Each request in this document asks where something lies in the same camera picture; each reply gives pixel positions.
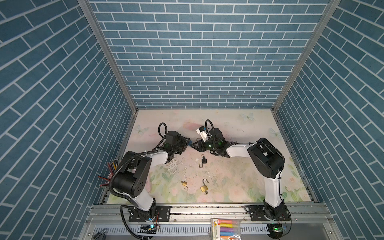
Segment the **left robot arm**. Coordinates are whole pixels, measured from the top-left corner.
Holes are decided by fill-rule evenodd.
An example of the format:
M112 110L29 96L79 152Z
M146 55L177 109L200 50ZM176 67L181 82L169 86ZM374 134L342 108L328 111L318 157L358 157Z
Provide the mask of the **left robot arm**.
M155 199L145 190L147 178L152 167L169 163L175 155L185 152L190 139L176 131L168 131L151 150L141 153L128 151L118 165L109 182L109 191L113 196L128 200L134 208L150 213L156 208Z

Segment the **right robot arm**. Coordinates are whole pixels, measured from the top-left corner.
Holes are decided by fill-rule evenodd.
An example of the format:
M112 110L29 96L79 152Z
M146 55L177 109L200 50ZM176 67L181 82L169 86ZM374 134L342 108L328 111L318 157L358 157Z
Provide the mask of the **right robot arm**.
M250 158L265 181L264 213L266 219L273 221L288 209L282 197L281 173L285 158L267 139L260 138L254 143L226 141L220 129L211 120L197 129L201 139L192 143L191 148L203 153L209 151L214 156Z

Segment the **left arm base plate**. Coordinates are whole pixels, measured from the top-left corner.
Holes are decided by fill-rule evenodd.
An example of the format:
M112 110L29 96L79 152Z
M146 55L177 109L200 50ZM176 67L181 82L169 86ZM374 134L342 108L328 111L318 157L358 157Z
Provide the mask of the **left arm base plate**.
M148 211L140 209L129 210L129 222L144 223L144 222L169 222L171 215L170 206L151 207Z

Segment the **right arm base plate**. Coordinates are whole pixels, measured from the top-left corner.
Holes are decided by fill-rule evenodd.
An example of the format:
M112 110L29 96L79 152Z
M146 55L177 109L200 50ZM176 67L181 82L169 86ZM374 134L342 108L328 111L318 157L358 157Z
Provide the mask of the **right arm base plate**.
M252 222L284 222L292 219L285 204L276 208L264 205L249 205L245 207L245 210L249 213Z

